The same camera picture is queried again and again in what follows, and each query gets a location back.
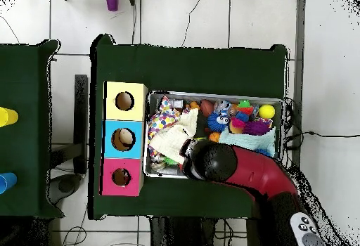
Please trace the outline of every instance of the blue cup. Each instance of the blue cup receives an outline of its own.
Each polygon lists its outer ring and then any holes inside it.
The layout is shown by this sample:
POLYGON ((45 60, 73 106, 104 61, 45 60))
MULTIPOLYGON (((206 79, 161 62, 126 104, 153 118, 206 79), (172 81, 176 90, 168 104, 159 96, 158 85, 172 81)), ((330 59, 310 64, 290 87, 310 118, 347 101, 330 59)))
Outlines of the blue cup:
POLYGON ((5 193, 5 191, 12 188, 17 181, 18 178, 14 173, 0 174, 0 194, 5 193))

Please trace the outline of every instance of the green mat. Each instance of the green mat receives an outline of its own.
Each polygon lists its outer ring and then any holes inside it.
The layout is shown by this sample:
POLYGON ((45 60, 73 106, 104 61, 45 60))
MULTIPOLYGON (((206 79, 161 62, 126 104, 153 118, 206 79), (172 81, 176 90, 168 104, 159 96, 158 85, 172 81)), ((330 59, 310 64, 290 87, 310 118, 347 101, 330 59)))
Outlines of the green mat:
POLYGON ((251 216, 252 198, 244 190, 188 179, 146 177, 138 197, 99 195, 103 82, 143 83, 149 90, 282 99, 286 48, 117 46, 108 35, 93 43, 91 55, 95 48, 91 71, 91 91, 96 89, 96 106, 91 108, 91 116, 95 109, 95 128, 90 128, 90 143, 95 141, 95 152, 90 149, 90 156, 94 156, 94 186, 89 185, 94 189, 93 195, 89 191, 94 216, 251 216))
POLYGON ((46 199, 50 166, 46 69, 57 48, 56 40, 38 46, 0 45, 0 106, 19 114, 17 123, 0 128, 0 173, 18 177, 17 184, 0 195, 2 216, 62 216, 46 199))

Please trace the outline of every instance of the metal tray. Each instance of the metal tray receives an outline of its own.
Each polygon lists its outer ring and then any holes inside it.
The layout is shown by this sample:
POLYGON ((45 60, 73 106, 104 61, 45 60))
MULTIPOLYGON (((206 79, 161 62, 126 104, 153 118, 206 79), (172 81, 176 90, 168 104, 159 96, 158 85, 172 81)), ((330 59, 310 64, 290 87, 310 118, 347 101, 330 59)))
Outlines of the metal tray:
MULTIPOLYGON (((246 97, 246 96, 229 96, 229 95, 217 95, 217 94, 203 94, 203 93, 186 93, 186 92, 163 92, 163 91, 151 91, 148 94, 147 101, 149 104, 149 116, 155 114, 156 108, 159 106, 159 103, 163 96, 167 96, 168 99, 183 100, 185 103, 189 104, 191 101, 200 102, 202 99, 207 99, 209 101, 228 101, 230 103, 238 104, 241 100, 249 100, 252 105, 264 105, 269 104, 274 106, 275 115, 272 118, 273 127, 276 127, 276 142, 275 142, 275 158, 278 158, 279 153, 282 153, 283 147, 283 126, 281 120, 284 116, 283 109, 283 100, 277 98, 257 98, 257 97, 246 97)), ((148 156, 148 123, 145 125, 145 142, 144 142, 144 154, 143 154, 143 172, 146 176, 150 177, 161 177, 161 178, 178 178, 186 179, 177 166, 166 167, 156 172, 150 168, 150 158, 148 156)))

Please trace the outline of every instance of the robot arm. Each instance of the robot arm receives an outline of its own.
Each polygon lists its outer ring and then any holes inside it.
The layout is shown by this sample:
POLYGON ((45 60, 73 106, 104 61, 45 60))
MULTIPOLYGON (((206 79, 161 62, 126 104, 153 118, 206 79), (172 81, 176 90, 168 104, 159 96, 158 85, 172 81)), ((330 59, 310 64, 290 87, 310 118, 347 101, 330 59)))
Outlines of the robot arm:
POLYGON ((237 146, 187 140, 181 155, 190 179, 246 189, 262 215, 264 246, 324 246, 290 177, 271 158, 237 146))

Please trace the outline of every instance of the purple cup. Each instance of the purple cup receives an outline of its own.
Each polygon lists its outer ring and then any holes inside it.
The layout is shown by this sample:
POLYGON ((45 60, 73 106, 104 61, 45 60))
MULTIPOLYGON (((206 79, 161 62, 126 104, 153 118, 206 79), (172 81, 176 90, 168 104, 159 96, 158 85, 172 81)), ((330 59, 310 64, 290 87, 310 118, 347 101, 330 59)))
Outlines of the purple cup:
POLYGON ((117 11, 119 0, 106 0, 106 3, 109 11, 117 11))

